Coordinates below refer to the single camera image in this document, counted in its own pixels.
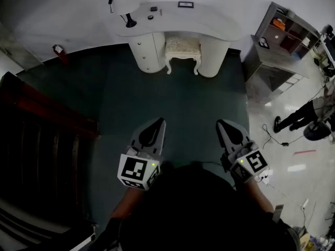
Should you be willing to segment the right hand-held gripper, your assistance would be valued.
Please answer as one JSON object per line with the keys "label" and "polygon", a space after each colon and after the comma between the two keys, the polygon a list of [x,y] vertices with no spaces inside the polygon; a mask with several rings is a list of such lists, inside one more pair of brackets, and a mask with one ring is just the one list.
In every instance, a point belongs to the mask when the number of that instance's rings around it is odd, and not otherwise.
{"label": "right hand-held gripper", "polygon": [[221,147],[226,149],[221,158],[224,170],[229,171],[237,180],[247,183],[269,168],[260,148],[254,141],[250,141],[243,126],[219,119],[216,121],[216,132]]}

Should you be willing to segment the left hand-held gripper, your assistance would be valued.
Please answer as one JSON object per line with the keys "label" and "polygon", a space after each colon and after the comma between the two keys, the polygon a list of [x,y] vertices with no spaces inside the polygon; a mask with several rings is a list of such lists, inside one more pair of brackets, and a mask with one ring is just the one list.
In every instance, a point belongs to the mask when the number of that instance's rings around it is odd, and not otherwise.
{"label": "left hand-held gripper", "polygon": [[166,121],[156,118],[138,127],[121,154],[117,178],[125,186],[149,190],[161,172]]}

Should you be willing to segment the cream floral upholstered stool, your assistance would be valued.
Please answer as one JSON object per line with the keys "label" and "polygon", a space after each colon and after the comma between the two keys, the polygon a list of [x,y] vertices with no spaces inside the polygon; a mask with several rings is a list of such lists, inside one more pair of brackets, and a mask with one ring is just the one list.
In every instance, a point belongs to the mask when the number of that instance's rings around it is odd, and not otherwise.
{"label": "cream floral upholstered stool", "polygon": [[202,62],[199,40],[196,38],[169,37],[165,45],[165,63],[167,66],[167,74],[170,75],[172,68],[170,61],[177,59],[192,59],[196,62],[194,74],[198,75],[198,68]]}

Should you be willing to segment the white curved vanity desk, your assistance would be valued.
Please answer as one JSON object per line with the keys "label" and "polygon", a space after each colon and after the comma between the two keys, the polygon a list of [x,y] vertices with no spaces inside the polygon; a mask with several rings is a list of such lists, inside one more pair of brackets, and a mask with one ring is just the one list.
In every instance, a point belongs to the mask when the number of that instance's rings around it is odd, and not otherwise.
{"label": "white curved vanity desk", "polygon": [[[151,12],[150,8],[154,6],[158,10]],[[206,78],[218,74],[231,42],[242,37],[241,27],[234,19],[202,4],[196,4],[194,8],[179,8],[177,2],[144,3],[130,15],[137,22],[134,27],[127,28],[121,19],[114,18],[112,30],[127,40],[139,69],[149,74],[166,67],[167,32],[199,35],[202,62],[198,73]]]}

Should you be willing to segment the person's left forearm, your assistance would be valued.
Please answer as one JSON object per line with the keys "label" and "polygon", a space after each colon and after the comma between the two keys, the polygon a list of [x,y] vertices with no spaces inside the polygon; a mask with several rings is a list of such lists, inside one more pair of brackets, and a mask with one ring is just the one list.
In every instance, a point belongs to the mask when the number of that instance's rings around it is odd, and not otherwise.
{"label": "person's left forearm", "polygon": [[110,218],[124,219],[129,216],[137,207],[137,205],[142,201],[145,194],[145,190],[128,188],[121,201],[112,211]]}

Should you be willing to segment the person's right forearm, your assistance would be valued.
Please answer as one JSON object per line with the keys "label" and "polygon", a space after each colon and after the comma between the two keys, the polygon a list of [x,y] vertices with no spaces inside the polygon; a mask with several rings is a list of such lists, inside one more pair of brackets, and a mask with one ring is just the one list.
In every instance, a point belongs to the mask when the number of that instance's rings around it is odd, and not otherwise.
{"label": "person's right forearm", "polygon": [[254,179],[250,179],[247,183],[242,184],[243,192],[253,200],[264,212],[274,213],[273,205],[259,188],[258,183]]}

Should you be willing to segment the dark green carpet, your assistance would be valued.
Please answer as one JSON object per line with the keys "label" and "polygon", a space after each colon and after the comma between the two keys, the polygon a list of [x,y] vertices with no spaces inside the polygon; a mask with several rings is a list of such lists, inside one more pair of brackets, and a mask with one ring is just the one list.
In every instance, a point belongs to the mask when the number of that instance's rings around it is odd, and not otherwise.
{"label": "dark green carpet", "polygon": [[249,125],[247,95],[240,57],[228,53],[214,78],[192,73],[193,60],[173,59],[172,73],[147,74],[126,44],[78,51],[70,64],[46,61],[18,77],[46,96],[98,122],[85,170],[88,217],[104,224],[125,192],[117,179],[119,157],[134,130],[154,118],[166,120],[162,156],[175,166],[193,161],[225,180],[215,125],[229,119]]}

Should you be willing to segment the white power strip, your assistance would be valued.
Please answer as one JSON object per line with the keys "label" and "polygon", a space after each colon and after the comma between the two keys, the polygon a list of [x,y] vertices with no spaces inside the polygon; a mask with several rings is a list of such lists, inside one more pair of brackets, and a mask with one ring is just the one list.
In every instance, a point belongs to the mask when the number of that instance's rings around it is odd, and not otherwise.
{"label": "white power strip", "polygon": [[267,186],[270,182],[270,179],[269,179],[270,172],[271,172],[270,169],[264,170],[262,173],[260,173],[259,175],[255,177],[256,182],[257,183],[262,182]]}

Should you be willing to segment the person's body in black clothing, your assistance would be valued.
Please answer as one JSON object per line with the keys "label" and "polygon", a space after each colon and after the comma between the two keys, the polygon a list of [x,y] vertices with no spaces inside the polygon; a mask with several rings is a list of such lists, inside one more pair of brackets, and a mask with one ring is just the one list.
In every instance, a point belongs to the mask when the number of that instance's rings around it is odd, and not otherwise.
{"label": "person's body in black clothing", "polygon": [[124,219],[109,220],[88,251],[300,251],[297,233],[264,212],[235,180],[200,163],[162,173]]}

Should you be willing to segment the grey shelf desk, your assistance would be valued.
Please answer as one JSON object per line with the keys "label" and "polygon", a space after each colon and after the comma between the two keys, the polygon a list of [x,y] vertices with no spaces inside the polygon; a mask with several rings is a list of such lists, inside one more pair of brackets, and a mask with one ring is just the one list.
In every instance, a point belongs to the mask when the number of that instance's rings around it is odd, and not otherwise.
{"label": "grey shelf desk", "polygon": [[[274,18],[285,23],[285,31],[272,25]],[[259,46],[264,37],[269,49]],[[318,72],[311,50],[320,39],[319,32],[291,10],[271,2],[256,32],[253,45],[242,67],[250,100],[267,104],[291,89],[303,78]]]}

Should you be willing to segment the orange item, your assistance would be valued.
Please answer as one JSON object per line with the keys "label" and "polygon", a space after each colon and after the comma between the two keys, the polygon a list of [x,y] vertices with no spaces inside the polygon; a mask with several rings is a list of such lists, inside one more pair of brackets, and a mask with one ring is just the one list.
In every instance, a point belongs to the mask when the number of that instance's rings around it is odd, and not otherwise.
{"label": "orange item", "polygon": [[274,18],[272,20],[272,25],[282,31],[285,31],[285,23],[281,19]]}

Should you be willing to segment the red and white floor object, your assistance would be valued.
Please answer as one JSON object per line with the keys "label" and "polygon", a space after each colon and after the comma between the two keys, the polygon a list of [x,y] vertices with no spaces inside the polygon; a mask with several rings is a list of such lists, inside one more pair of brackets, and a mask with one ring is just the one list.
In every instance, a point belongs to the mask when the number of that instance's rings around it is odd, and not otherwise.
{"label": "red and white floor object", "polygon": [[53,48],[54,53],[60,58],[62,63],[65,65],[68,65],[69,59],[64,49],[60,45],[57,45],[57,44],[55,44],[52,48]]}

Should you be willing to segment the white table lamp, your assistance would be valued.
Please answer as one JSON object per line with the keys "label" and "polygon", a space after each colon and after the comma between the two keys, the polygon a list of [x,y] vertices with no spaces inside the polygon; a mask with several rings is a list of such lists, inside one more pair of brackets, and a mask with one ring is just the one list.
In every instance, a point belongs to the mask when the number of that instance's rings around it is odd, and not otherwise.
{"label": "white table lamp", "polygon": [[137,10],[140,6],[139,0],[113,0],[113,12],[119,16],[125,15],[127,17],[126,27],[132,28],[137,22],[131,18],[131,13]]}

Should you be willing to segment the grey pedestal base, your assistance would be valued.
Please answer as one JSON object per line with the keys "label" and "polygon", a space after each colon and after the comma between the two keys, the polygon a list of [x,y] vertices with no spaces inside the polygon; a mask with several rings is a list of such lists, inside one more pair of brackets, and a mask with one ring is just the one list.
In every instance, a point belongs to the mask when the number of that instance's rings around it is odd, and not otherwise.
{"label": "grey pedestal base", "polygon": [[304,137],[310,141],[319,141],[330,134],[331,129],[324,122],[311,122],[304,129]]}

